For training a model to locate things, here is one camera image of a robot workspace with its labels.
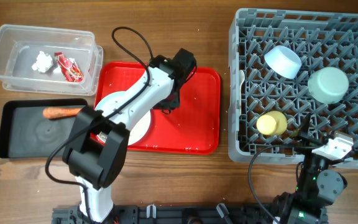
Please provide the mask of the yellow cup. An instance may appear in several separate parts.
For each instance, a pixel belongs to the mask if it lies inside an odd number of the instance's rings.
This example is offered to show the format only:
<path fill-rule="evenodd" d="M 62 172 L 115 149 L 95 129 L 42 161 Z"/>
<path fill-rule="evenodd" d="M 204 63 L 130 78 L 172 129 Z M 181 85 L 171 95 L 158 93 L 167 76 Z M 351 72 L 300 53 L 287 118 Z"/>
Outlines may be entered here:
<path fill-rule="evenodd" d="M 270 111 L 257 120 L 257 130 L 263 135 L 281 135 L 287 130 L 288 121 L 279 111 Z"/>

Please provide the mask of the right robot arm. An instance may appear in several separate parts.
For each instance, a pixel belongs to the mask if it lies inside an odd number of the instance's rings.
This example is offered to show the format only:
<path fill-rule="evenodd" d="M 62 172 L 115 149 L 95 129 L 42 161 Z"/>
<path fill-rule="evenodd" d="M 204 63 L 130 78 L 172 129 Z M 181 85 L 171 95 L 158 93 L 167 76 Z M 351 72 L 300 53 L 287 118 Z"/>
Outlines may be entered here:
<path fill-rule="evenodd" d="M 252 166 L 256 158 L 268 146 L 257 152 L 249 163 L 248 183 L 252 195 L 272 223 L 323 223 L 326 221 L 326 207 L 334 203 L 347 187 L 346 178 L 329 168 L 343 162 L 352 154 L 353 138 L 339 131 L 325 135 L 322 141 L 309 134 L 311 113 L 290 136 L 300 145 L 284 144 L 284 148 L 296 149 L 304 159 L 296 167 L 296 187 L 293 193 L 277 195 L 267 208 L 259 200 L 251 179 Z"/>

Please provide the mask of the white plastic spoon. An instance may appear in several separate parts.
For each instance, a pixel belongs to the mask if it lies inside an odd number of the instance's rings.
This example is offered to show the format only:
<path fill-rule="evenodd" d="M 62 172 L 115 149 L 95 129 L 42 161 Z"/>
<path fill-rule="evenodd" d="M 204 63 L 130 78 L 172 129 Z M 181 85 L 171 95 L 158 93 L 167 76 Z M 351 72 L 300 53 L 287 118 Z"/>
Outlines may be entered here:
<path fill-rule="evenodd" d="M 241 108 L 242 108 L 242 85 L 245 81 L 245 73 L 243 70 L 239 70 L 239 85 L 238 85 L 238 102 L 237 102 L 237 109 L 239 110 L 239 114 L 241 114 Z"/>

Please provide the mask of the green bowl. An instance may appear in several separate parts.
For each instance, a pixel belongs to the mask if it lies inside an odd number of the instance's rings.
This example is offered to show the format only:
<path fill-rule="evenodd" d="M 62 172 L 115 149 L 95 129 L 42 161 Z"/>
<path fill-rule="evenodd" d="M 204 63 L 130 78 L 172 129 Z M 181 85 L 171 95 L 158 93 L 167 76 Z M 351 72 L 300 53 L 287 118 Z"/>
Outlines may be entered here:
<path fill-rule="evenodd" d="M 349 89 L 349 79 L 340 69 L 326 67 L 310 75 L 308 90 L 320 103 L 334 104 L 341 101 Z"/>

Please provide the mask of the white tissue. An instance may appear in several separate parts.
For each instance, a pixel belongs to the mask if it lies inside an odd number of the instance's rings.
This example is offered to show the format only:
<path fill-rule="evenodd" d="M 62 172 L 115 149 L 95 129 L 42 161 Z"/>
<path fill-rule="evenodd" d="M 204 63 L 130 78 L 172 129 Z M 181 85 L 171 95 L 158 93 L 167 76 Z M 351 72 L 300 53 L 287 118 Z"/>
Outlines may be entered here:
<path fill-rule="evenodd" d="M 46 73 L 53 66 L 53 59 L 49 54 L 40 51 L 36 62 L 32 65 L 32 70 L 40 73 Z"/>

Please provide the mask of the light blue plate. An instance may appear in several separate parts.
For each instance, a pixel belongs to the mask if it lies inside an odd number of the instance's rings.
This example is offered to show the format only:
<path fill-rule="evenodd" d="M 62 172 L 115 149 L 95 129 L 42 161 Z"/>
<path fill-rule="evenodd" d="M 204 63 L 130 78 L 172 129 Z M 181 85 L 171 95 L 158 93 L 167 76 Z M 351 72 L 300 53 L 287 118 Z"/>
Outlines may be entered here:
<path fill-rule="evenodd" d="M 112 103 L 116 100 L 120 99 L 122 95 L 124 95 L 125 91 L 117 91 L 105 96 L 99 103 L 96 104 L 95 110 L 103 111 L 103 116 L 108 115 L 111 113 L 111 106 Z M 134 126 L 132 129 L 128 145 L 133 145 L 136 142 L 140 141 L 149 130 L 151 124 L 151 112 L 148 111 Z"/>

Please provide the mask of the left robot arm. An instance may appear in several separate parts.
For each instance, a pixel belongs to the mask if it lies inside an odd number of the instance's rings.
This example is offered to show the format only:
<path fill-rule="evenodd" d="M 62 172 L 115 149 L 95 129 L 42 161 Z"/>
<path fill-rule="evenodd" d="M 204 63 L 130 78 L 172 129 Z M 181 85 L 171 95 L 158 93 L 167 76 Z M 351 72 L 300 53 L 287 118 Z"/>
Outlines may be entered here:
<path fill-rule="evenodd" d="M 194 54 L 185 49 L 173 58 L 151 56 L 141 66 L 144 74 L 109 114 L 80 109 L 68 139 L 49 155 L 46 175 L 81 190 L 77 207 L 53 210 L 53 223 L 116 223 L 111 184 L 124 166 L 130 132 L 151 109 L 170 113 L 179 107 L 180 88 L 197 70 Z"/>

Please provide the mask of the red snack wrapper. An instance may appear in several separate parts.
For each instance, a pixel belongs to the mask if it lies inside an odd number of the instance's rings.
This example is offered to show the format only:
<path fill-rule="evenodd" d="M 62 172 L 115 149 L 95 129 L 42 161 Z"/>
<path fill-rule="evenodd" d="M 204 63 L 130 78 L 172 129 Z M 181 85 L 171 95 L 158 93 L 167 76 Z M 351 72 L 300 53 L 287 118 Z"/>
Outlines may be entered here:
<path fill-rule="evenodd" d="M 67 82 L 79 83 L 83 80 L 83 74 L 75 59 L 66 58 L 62 52 L 56 52 L 54 56 Z"/>

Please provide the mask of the light blue bowl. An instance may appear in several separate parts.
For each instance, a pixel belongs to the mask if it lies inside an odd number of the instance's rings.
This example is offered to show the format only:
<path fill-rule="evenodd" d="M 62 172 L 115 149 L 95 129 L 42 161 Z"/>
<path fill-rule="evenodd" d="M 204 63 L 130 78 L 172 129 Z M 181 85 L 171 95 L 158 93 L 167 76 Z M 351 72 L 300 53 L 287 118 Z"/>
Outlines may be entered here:
<path fill-rule="evenodd" d="M 302 65 L 299 56 L 282 45 L 278 45 L 267 52 L 264 59 L 275 73 L 287 79 L 294 79 Z"/>

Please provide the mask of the orange carrot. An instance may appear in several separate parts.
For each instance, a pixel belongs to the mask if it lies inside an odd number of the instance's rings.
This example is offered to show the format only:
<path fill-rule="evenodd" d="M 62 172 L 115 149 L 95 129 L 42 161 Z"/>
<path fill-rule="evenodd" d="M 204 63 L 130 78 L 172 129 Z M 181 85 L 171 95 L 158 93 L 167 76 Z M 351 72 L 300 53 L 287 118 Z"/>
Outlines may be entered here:
<path fill-rule="evenodd" d="M 43 116 L 46 119 L 61 119 L 76 116 L 82 108 L 57 108 L 50 107 L 43 110 Z"/>

